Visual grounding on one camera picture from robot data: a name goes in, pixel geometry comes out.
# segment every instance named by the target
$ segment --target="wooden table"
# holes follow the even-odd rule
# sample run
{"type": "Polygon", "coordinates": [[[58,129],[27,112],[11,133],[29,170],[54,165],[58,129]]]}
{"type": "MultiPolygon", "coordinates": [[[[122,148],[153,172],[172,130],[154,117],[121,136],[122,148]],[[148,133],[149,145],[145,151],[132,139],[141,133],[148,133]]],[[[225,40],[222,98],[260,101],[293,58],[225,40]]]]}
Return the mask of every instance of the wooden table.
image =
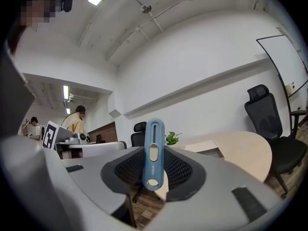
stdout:
{"type": "MultiPolygon", "coordinates": [[[[268,142],[255,133],[235,131],[207,134],[180,141],[174,147],[185,150],[186,145],[209,140],[215,140],[225,161],[239,166],[259,181],[264,182],[270,171],[271,149],[268,142]]],[[[168,178],[166,172],[164,172],[164,184],[155,191],[155,194],[165,201],[168,191],[168,178]]]]}

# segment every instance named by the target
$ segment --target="person in white shirt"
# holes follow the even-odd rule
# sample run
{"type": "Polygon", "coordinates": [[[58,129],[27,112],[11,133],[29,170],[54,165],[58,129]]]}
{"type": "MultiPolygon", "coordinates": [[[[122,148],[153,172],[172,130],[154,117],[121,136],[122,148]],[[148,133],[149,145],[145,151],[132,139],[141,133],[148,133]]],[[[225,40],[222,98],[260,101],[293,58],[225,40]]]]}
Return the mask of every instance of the person in white shirt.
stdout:
{"type": "Polygon", "coordinates": [[[39,126],[38,119],[36,117],[32,117],[31,124],[35,127],[35,134],[30,135],[30,138],[39,141],[41,139],[41,128],[39,126]]]}

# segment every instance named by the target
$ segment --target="white desk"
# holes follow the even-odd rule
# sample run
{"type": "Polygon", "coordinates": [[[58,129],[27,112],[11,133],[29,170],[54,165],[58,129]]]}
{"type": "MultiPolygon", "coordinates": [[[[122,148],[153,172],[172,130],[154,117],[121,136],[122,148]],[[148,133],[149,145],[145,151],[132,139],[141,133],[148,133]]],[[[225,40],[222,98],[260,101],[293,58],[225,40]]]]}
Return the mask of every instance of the white desk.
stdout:
{"type": "MultiPolygon", "coordinates": [[[[216,141],[225,161],[239,166],[259,181],[264,182],[271,165],[270,145],[264,138],[252,132],[235,131],[180,140],[175,147],[185,149],[186,145],[209,140],[216,141]]],[[[168,178],[166,172],[164,172],[164,184],[155,191],[155,194],[165,201],[168,191],[168,178]]]]}

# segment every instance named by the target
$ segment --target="white shirt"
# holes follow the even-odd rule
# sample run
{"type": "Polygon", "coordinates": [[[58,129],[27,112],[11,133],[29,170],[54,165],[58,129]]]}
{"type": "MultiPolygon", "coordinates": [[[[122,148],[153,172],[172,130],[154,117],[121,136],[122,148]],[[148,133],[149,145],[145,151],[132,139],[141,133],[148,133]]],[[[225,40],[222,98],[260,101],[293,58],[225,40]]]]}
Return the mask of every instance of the white shirt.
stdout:
{"type": "Polygon", "coordinates": [[[35,134],[34,134],[34,136],[38,136],[38,135],[39,135],[39,139],[41,140],[42,139],[41,129],[40,129],[39,125],[36,125],[35,126],[35,134]]]}

